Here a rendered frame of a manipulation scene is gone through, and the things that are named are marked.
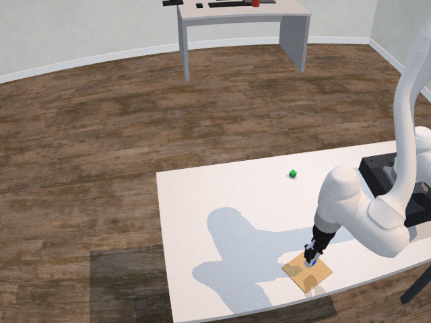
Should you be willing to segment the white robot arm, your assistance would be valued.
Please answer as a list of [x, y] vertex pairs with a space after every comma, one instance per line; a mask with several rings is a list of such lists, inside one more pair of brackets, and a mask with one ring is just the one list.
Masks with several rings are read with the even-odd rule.
[[320, 231], [331, 234], [344, 226], [367, 249], [387, 258], [409, 244], [406, 206], [412, 194], [428, 192], [424, 182], [431, 188], [431, 130], [414, 123], [416, 98], [430, 80], [431, 18], [416, 36], [395, 91], [397, 156], [393, 167], [383, 167], [392, 189], [370, 200], [359, 188], [355, 169], [333, 168], [321, 186], [314, 216]]

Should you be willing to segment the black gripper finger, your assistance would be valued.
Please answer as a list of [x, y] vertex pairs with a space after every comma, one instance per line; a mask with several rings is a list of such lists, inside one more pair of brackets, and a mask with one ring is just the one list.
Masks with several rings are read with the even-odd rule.
[[323, 250], [325, 250], [325, 249], [326, 249], [326, 247], [328, 246], [329, 242], [330, 242], [330, 241], [328, 241], [328, 242], [324, 242], [324, 244], [321, 246], [321, 248], [319, 248], [319, 249], [318, 249], [318, 251], [317, 251], [317, 253], [316, 253], [315, 257], [314, 257], [314, 259], [316, 260], [315, 264], [317, 263], [317, 261], [318, 261], [318, 259], [319, 259], [320, 255], [322, 255], [322, 254], [323, 254]]
[[305, 251], [304, 251], [304, 257], [305, 262], [304, 265], [309, 269], [314, 261], [314, 257], [318, 251], [318, 249], [324, 244], [324, 241], [321, 241], [319, 246], [314, 245], [315, 240], [313, 240], [310, 244], [306, 244]]

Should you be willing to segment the tan flat mat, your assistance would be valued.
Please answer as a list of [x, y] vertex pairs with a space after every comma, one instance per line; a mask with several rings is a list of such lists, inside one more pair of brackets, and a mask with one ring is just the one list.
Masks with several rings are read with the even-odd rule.
[[304, 265], [305, 260], [303, 251], [303, 253], [282, 266], [282, 269], [303, 292], [307, 293], [333, 271], [321, 259], [318, 259], [318, 262], [308, 269]]

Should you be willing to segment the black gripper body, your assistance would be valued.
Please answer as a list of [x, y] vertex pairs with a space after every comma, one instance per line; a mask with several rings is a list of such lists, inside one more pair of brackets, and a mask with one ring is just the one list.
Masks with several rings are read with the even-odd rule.
[[312, 242], [313, 240], [315, 240], [315, 242], [314, 242], [314, 245], [315, 245], [315, 246], [319, 246], [319, 244], [320, 244], [320, 242], [321, 242], [321, 241], [326, 242], [326, 241], [329, 241], [329, 240], [333, 239], [333, 237], [334, 237], [334, 236], [335, 236], [335, 234], [336, 234], [336, 232], [335, 232], [335, 233], [332, 233], [332, 234], [324, 233], [324, 232], [320, 231], [320, 230], [315, 226], [315, 224], [314, 224], [314, 226], [313, 226], [312, 232], [313, 232], [313, 238], [312, 238], [311, 242]]

